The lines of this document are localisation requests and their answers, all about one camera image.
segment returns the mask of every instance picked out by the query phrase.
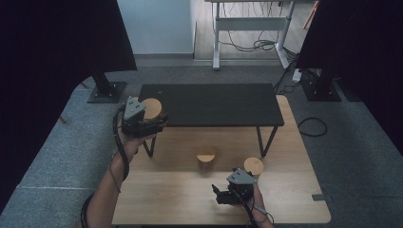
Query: wall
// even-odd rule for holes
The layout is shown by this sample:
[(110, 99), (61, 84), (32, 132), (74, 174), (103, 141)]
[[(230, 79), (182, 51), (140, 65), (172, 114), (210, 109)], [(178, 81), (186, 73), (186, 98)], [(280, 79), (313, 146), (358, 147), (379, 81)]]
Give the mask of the wall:
[(192, 54), (195, 0), (118, 0), (134, 54)]

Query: black table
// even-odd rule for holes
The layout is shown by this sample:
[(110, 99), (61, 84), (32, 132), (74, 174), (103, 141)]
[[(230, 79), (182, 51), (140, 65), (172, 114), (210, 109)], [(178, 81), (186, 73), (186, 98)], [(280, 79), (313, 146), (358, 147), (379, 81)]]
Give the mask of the black table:
[[(143, 85), (139, 102), (155, 98), (169, 113), (170, 127), (255, 126), (264, 158), (279, 126), (284, 125), (271, 84)], [(263, 149), (260, 127), (273, 126)], [(152, 157), (156, 138), (151, 149)]]

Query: white desk frame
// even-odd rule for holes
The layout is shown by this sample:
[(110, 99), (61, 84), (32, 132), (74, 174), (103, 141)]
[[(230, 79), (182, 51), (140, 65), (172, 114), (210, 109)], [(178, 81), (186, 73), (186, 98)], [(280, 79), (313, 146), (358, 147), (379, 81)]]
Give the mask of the white desk frame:
[(288, 28), (290, 27), (295, 1), (291, 1), (288, 15), (286, 17), (220, 17), (220, 3), (224, 2), (239, 2), (225, 0), (205, 0), (206, 2), (216, 3), (216, 36), (214, 42), (213, 69), (220, 70), (220, 31), (222, 30), (278, 30), (281, 31), (278, 42), (276, 43), (276, 51), (284, 68), (287, 68), (289, 63), (287, 54), (283, 46), (285, 37), (287, 36)]

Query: gray carpet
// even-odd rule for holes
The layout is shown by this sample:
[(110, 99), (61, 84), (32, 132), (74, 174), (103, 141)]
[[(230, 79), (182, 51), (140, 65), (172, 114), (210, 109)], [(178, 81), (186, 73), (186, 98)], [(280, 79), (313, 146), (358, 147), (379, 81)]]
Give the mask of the gray carpet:
[[(121, 98), (137, 96), (142, 84), (275, 84), (280, 66), (161, 66), (107, 74), (128, 85)], [(291, 74), (283, 82), (291, 84)], [(93, 80), (85, 83), (94, 87)], [(119, 104), (87, 104), (91, 89), (78, 85), (48, 140), (15, 189), (0, 227), (75, 227), (81, 206), (96, 188), (113, 148), (111, 120)], [(328, 125), (322, 137), (302, 136), (326, 195), (327, 224), (277, 227), (402, 227), (403, 158), (363, 103), (311, 103), (301, 86), (286, 94), (297, 123), (318, 117)], [(313, 134), (323, 126), (305, 123)]]

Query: person's arm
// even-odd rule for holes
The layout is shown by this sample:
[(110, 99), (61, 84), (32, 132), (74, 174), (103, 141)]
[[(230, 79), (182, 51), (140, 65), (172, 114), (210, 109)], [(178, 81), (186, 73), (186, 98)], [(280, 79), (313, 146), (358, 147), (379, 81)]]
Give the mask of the person's arm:
[[(254, 200), (252, 203), (254, 205), (264, 209), (264, 201), (263, 201), (263, 195), (260, 192), (260, 189), (257, 184), (253, 185), (254, 188)], [(267, 215), (263, 214), (261, 211), (257, 210), (256, 208), (251, 208), (252, 210), (252, 215), (255, 218), (256, 224), (258, 225), (259, 228), (274, 228), (275, 226), (273, 223), (270, 221), (270, 219), (267, 217)]]
[[(125, 144), (124, 149), (129, 162), (133, 160), (133, 156), (136, 154), (138, 147), (145, 140), (155, 137), (155, 135), (152, 135), (141, 139), (130, 138), (123, 134), (120, 129), (119, 135), (122, 142)], [(119, 152), (115, 153), (115, 156), (110, 163), (110, 170), (109, 167), (107, 169), (108, 170), (106, 170), (104, 177), (98, 185), (98, 188), (92, 196), (86, 210), (86, 221), (88, 227), (109, 228), (112, 223), (116, 202), (119, 197), (119, 190), (117, 187), (121, 189), (125, 170), (125, 165)], [(116, 186), (111, 173), (113, 174), (118, 186)], [(82, 227), (81, 221), (79, 222), (78, 227)]]

